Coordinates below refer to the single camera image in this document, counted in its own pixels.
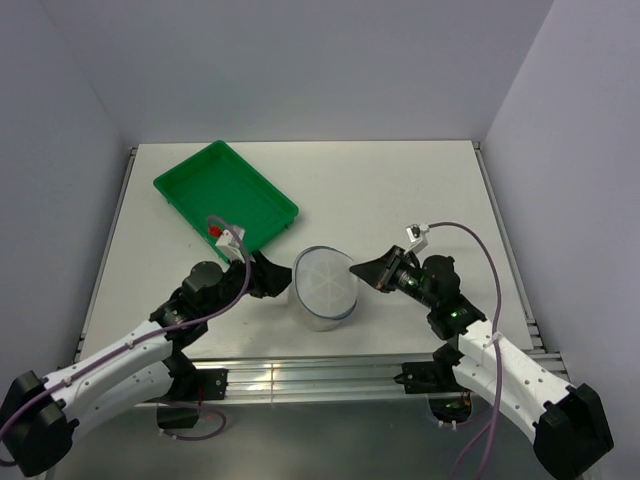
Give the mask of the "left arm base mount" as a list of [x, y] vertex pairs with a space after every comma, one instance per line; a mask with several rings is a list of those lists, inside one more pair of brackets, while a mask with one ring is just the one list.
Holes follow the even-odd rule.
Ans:
[[198, 420], [204, 419], [206, 402], [225, 399], [227, 385], [228, 370], [224, 368], [196, 369], [178, 378], [160, 397], [157, 426], [164, 432], [194, 428]]

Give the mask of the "white mesh laundry bag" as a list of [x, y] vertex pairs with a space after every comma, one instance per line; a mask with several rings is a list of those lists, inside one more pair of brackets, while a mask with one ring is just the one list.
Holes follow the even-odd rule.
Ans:
[[336, 329], [356, 309], [359, 280], [353, 259], [329, 246], [303, 250], [292, 266], [288, 302], [293, 319], [308, 330]]

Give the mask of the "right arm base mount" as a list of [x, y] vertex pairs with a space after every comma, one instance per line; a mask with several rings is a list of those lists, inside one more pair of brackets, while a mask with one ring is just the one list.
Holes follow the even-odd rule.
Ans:
[[476, 387], [484, 391], [497, 377], [480, 364], [461, 358], [405, 362], [393, 381], [408, 395], [439, 394], [473, 391]]

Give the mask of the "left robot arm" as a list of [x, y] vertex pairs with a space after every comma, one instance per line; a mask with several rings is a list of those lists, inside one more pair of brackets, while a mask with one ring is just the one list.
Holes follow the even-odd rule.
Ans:
[[57, 464], [75, 440], [106, 420], [148, 400], [181, 401], [197, 391], [197, 374], [184, 349], [208, 321], [244, 295], [277, 297], [292, 280], [288, 267], [260, 252], [228, 268], [197, 263], [171, 294], [132, 332], [83, 361], [42, 377], [28, 371], [12, 382], [1, 405], [1, 442], [26, 477]]

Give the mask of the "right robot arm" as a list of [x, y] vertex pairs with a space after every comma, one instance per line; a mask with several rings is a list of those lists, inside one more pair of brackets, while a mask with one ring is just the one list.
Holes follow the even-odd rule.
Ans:
[[432, 255], [415, 266], [394, 246], [350, 271], [379, 292], [400, 291], [425, 306], [444, 342], [431, 360], [403, 364], [394, 380], [406, 393], [476, 393], [519, 428], [556, 479], [579, 478], [613, 449], [597, 392], [559, 378], [494, 331], [461, 293], [453, 258]]

